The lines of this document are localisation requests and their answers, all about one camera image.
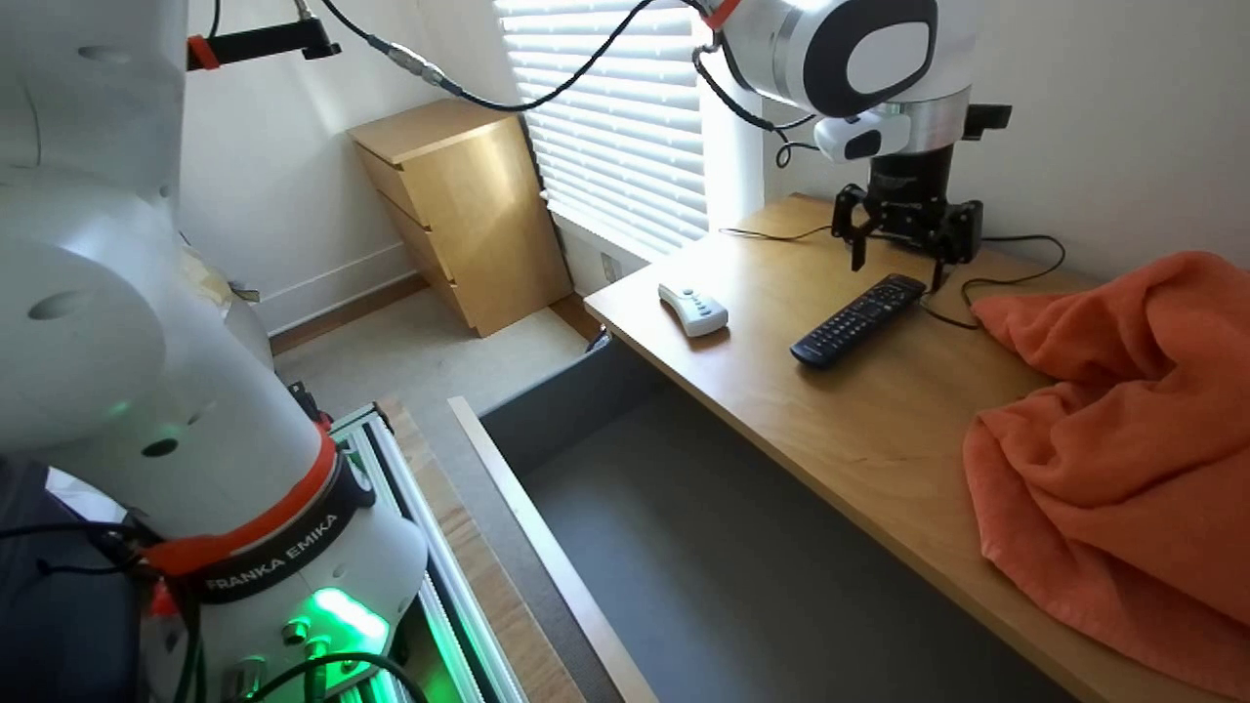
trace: white wall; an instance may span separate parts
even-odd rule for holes
[[[338,6],[471,89],[506,89],[488,0],[338,0]],[[208,12],[209,3],[192,3],[196,35],[208,29]],[[226,0],[222,29],[290,19],[290,0]],[[222,277],[261,294],[257,317],[270,333],[408,274],[346,130],[440,97],[328,12],[319,19],[342,55],[319,62],[282,55],[188,78],[178,221]]]
[[[1122,274],[1204,247],[1250,265],[1250,3],[987,0],[981,101],[1007,131],[959,145],[951,195],[987,230],[1056,230],[1073,265]],[[832,195],[863,166],[799,156],[773,195]]]

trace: orange cloth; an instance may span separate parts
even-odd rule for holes
[[[1049,386],[964,438],[981,555],[1061,624],[1250,700],[1250,269],[978,301]]]

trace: window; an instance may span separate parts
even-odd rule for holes
[[[494,0],[519,97],[575,74],[638,0]],[[698,16],[645,6],[560,101],[527,114],[545,208],[642,256],[705,234]]]

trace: wooden desk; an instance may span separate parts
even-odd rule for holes
[[[823,221],[828,201],[785,200],[743,230],[806,234]],[[595,294],[589,312],[1078,700],[1205,700],[1049,619],[981,562],[959,438],[978,408],[1028,394],[1039,373],[987,337],[924,312],[882,327],[832,369],[810,373],[789,360],[797,337],[886,269],[931,277],[931,260],[892,247],[851,274],[828,234],[709,234]],[[981,255],[972,269],[1028,265]],[[686,342],[657,301],[664,277],[713,294],[729,333]],[[955,312],[955,279],[933,305]]]

